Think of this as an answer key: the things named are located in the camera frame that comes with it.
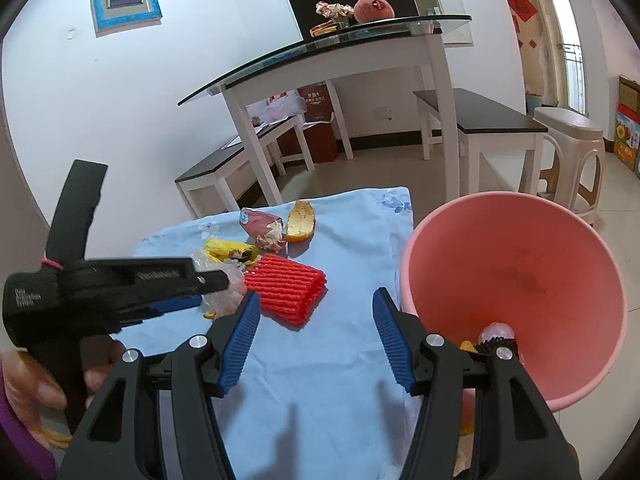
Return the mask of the purple left sleeve forearm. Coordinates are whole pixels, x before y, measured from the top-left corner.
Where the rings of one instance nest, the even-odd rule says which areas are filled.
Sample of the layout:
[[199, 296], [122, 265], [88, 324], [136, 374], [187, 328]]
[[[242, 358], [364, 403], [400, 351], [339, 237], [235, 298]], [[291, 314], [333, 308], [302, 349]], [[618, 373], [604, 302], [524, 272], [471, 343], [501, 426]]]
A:
[[0, 480], [46, 480], [58, 474], [53, 454], [38, 443], [15, 415], [1, 378]]

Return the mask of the left hand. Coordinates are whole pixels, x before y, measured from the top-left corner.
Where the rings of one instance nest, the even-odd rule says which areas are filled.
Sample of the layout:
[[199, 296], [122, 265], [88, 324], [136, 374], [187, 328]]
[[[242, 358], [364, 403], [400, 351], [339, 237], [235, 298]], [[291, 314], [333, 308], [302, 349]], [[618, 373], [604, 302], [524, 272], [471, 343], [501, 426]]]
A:
[[[89, 406], [94, 394], [104, 383], [113, 365], [122, 357], [125, 347], [118, 340], [96, 338], [96, 347], [91, 347], [89, 366], [84, 371], [85, 384], [90, 392], [86, 401]], [[6, 400], [17, 419], [29, 434], [47, 450], [52, 434], [45, 430], [40, 417], [40, 408], [63, 411], [66, 396], [52, 375], [26, 351], [8, 350], [1, 353], [2, 379]]]

